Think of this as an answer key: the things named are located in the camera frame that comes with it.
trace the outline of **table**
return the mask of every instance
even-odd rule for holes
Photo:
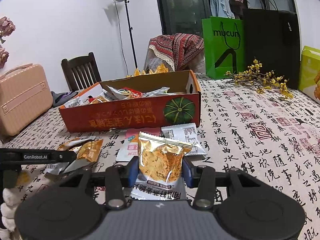
[[[320,106],[299,91],[295,98],[281,101],[279,94],[257,94],[250,87],[235,86],[197,74],[202,88],[201,124],[198,138],[208,155],[194,159],[195,165],[212,166],[216,171],[238,167],[294,198],[306,212],[306,223],[299,239],[320,237]],[[7,148],[56,149],[61,143],[79,136],[103,138],[103,147],[93,171],[115,165],[124,132],[70,134],[57,108],[29,125]],[[21,201],[49,186],[44,165],[28,165],[29,185],[19,187]],[[193,199],[196,189],[187,188]],[[104,202],[103,188],[94,198]],[[226,198],[219,188],[217,202]]]

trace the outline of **pink flowers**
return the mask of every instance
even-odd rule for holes
[[[0,19],[0,41],[1,43],[4,43],[5,41],[2,39],[2,37],[9,36],[16,27],[14,26],[13,22],[10,21],[7,17],[2,17]]]
[[[7,62],[9,57],[9,52],[5,51],[3,48],[0,48],[0,68],[4,67],[4,63]]]
[[[2,37],[9,36],[16,29],[13,22],[7,17],[2,17],[0,19],[0,41],[4,43],[5,40]],[[5,51],[4,48],[0,46],[0,68],[4,67],[9,57],[9,52]]]

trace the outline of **chair backrest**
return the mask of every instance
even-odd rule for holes
[[[93,52],[71,60],[65,58],[61,61],[61,66],[72,91],[88,88],[101,81]]]

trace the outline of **lace trim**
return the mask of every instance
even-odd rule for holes
[[[162,54],[161,52],[159,52],[159,51],[156,49],[156,46],[155,46],[155,45],[149,45],[149,49],[152,49],[153,52],[154,52],[154,54],[155,54],[158,58],[160,58],[160,59],[164,60],[165,62],[167,62],[167,63],[171,66],[172,70],[175,70],[173,60],[170,59],[168,56],[166,56],[166,55]]]

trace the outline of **bag handle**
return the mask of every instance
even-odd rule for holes
[[[14,71],[16,71],[16,70],[18,70],[18,69],[25,69],[25,68],[30,67],[30,66],[32,66],[32,65],[33,65],[33,64],[30,63],[30,64],[26,64],[26,65],[22,65],[22,66],[18,66],[18,67],[15,67],[15,68],[13,68],[13,69],[10,69],[8,72],[6,72],[5,74],[3,74],[3,75],[0,77],[0,80],[1,80],[1,79],[4,79],[8,74],[10,74],[10,73],[12,73],[12,72],[14,72]]]
[[[239,35],[239,44],[238,44],[238,48],[236,48],[236,49],[234,49],[233,47],[230,47],[230,46],[228,45],[228,43],[227,43],[227,39],[226,39],[226,35],[225,35],[225,33],[224,33],[224,29],[223,29],[223,22],[221,22],[222,34],[223,34],[224,41],[225,41],[226,45],[227,45],[230,49],[237,50],[237,49],[239,49],[239,48],[240,48],[241,36],[240,36],[239,31],[238,31],[238,26],[237,26],[237,24],[236,24],[236,23],[235,23],[235,26],[236,26],[236,29],[237,29],[237,33],[238,33],[238,35]]]

